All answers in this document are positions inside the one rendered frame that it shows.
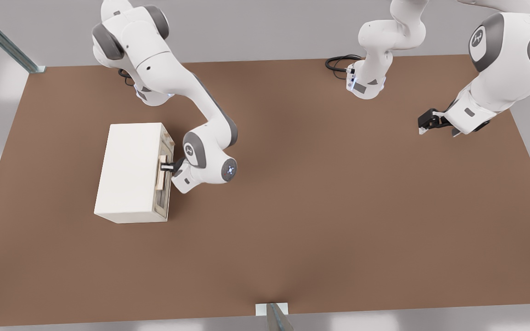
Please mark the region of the oven door with window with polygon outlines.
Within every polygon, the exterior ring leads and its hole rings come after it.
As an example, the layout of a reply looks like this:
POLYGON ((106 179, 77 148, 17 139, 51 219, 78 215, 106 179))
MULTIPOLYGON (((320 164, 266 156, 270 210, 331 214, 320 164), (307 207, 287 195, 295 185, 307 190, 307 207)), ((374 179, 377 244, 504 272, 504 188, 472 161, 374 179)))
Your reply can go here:
MULTIPOLYGON (((166 155, 167 162, 172 163, 174 161, 174 147, 175 143, 171 138, 170 134, 166 131, 165 127, 160 125, 160 135, 159 135, 159 155, 166 155)), ((166 171, 166 181, 165 187, 162 191, 156 191, 154 194, 154 211, 160 214, 162 217, 167 219, 168 217, 168 208, 170 203, 170 190, 171 190, 171 176, 172 172, 166 171)))

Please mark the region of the silver frame post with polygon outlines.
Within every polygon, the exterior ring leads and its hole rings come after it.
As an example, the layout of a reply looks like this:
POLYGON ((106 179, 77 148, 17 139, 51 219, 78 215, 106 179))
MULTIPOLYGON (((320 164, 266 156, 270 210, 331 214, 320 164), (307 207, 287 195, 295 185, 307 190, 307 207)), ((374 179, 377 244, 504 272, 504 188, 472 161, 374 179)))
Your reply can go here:
POLYGON ((46 66, 38 66, 0 30, 0 48, 30 74, 44 73, 46 66))
POLYGON ((288 303, 257 303, 256 316, 266 316, 268 331, 294 331, 288 320, 288 303))

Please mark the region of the white oven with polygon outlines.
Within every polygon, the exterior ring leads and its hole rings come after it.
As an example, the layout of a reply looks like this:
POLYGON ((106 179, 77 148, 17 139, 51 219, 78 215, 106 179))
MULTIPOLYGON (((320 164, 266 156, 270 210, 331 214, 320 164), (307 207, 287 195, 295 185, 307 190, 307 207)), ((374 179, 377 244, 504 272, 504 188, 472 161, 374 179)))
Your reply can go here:
POLYGON ((159 223, 155 212, 160 122, 111 124, 94 213, 114 223, 159 223))

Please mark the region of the pale oven door handle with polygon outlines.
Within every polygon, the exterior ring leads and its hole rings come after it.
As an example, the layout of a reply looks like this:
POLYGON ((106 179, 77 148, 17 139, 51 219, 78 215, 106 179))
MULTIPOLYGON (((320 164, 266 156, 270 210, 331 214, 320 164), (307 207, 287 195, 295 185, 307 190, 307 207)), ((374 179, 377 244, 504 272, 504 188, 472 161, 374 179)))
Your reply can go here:
POLYGON ((156 177, 156 191, 162 191, 165 187, 166 181, 166 170, 162 169, 162 166, 167 163, 167 156, 160 155, 158 158, 158 168, 157 168, 157 177, 156 177))

